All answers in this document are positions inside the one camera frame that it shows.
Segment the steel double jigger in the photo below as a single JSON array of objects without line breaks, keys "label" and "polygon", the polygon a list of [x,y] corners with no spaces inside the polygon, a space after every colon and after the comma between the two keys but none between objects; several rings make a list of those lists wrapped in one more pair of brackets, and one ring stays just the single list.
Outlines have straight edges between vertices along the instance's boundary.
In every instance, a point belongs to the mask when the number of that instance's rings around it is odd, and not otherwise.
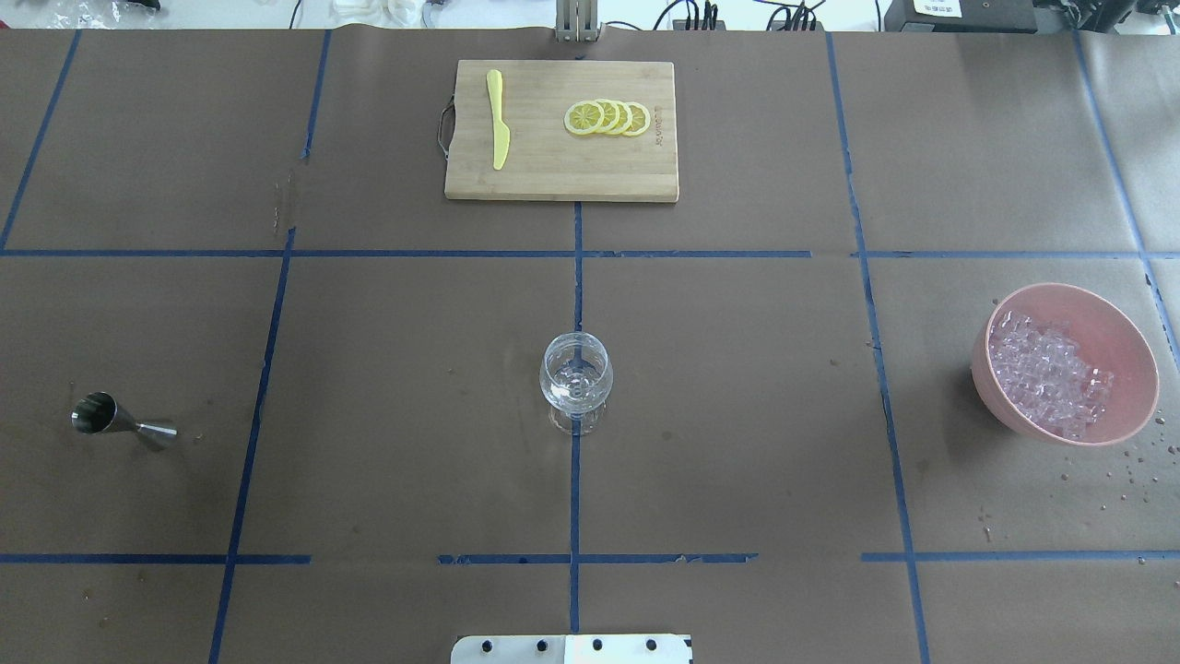
[{"label": "steel double jigger", "polygon": [[151,451],[168,449],[181,440],[181,429],[172,421],[137,419],[106,392],[92,392],[78,400],[70,423],[81,434],[130,433]]}]

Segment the clear wine glass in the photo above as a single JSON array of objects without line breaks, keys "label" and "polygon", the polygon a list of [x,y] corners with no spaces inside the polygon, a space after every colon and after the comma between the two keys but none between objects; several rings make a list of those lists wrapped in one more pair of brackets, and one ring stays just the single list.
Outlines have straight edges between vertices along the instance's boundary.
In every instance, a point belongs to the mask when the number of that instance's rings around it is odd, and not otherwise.
[{"label": "clear wine glass", "polygon": [[542,396],[549,420],[560,432],[585,438],[607,415],[614,387],[614,364],[607,346],[586,331],[570,331],[551,340],[539,367]]}]

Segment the pile of ice cubes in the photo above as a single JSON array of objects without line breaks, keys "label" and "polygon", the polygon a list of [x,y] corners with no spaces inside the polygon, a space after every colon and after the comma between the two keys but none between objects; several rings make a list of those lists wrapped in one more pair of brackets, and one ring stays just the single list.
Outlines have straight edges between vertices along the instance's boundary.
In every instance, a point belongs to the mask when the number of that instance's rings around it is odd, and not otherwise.
[{"label": "pile of ice cubes", "polygon": [[990,328],[986,351],[999,392],[1045,432],[1079,441],[1104,415],[1115,373],[1080,357],[1067,321],[1008,311]]}]

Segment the bamboo cutting board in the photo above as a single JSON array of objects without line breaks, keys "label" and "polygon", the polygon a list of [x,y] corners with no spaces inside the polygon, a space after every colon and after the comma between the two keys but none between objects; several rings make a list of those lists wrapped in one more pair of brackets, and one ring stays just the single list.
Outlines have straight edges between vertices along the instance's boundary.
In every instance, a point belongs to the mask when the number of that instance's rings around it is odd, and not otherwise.
[{"label": "bamboo cutting board", "polygon": [[[504,75],[504,121],[513,136],[502,170],[492,167],[489,70]],[[566,110],[594,100],[640,101],[653,121],[638,137],[569,134]],[[678,200],[671,63],[461,60],[454,121],[445,176],[450,200]]]}]

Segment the lemon slice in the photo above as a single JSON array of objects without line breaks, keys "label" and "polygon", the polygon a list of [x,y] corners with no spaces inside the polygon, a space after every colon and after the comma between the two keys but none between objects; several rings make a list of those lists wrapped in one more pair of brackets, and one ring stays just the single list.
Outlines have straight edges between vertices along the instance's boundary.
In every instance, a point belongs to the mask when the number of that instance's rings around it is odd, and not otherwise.
[{"label": "lemon slice", "polygon": [[615,134],[622,113],[620,103],[614,100],[594,100],[594,103],[601,109],[601,123],[595,130],[596,134]]},{"label": "lemon slice", "polygon": [[607,129],[607,134],[620,136],[631,129],[632,109],[628,101],[612,101],[615,119]]},{"label": "lemon slice", "polygon": [[631,121],[628,121],[625,130],[622,132],[624,137],[638,137],[644,134],[645,130],[649,129],[650,121],[653,121],[653,114],[649,109],[645,109],[640,101],[627,101],[625,109],[628,111]]},{"label": "lemon slice", "polygon": [[569,134],[595,134],[607,121],[607,111],[599,101],[576,101],[566,110],[563,121]]}]

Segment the yellow plastic knife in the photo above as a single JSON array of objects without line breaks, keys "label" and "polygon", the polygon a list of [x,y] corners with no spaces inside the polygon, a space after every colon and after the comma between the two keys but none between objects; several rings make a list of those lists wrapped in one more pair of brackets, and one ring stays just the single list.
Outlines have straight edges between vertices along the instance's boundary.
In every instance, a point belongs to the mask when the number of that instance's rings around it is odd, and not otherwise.
[{"label": "yellow plastic knife", "polygon": [[504,75],[502,70],[486,72],[486,91],[490,103],[490,130],[492,130],[492,167],[502,170],[511,147],[511,129],[504,121]]}]

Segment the pink bowl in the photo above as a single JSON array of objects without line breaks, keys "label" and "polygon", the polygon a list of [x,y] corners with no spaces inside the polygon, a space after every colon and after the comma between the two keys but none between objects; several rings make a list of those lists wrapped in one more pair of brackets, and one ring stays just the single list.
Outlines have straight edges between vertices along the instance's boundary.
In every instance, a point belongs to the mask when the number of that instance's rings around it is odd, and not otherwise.
[{"label": "pink bowl", "polygon": [[[1096,421],[1079,436],[1054,432],[1020,410],[1003,390],[989,343],[1003,320],[1025,314],[1035,323],[1063,323],[1079,341],[1079,359],[1114,376],[1110,396]],[[1150,346],[1128,315],[1099,294],[1070,283],[1030,283],[999,300],[974,341],[970,362],[974,392],[999,423],[1045,443],[1103,448],[1120,445],[1150,425],[1162,379]]]}]

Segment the aluminium frame post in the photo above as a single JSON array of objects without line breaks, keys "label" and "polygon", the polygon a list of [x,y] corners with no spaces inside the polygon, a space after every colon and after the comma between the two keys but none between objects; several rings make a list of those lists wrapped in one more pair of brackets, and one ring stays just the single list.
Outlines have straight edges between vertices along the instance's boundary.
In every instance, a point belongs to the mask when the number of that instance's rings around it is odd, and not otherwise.
[{"label": "aluminium frame post", "polygon": [[597,0],[558,0],[555,37],[557,42],[597,42],[601,35]]}]

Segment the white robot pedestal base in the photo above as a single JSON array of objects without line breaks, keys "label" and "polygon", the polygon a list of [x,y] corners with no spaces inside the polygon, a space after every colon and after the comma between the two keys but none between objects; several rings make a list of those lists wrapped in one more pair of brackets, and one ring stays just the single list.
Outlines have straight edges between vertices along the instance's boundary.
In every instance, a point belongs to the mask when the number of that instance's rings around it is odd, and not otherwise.
[{"label": "white robot pedestal base", "polygon": [[468,635],[451,663],[691,663],[689,635]]}]

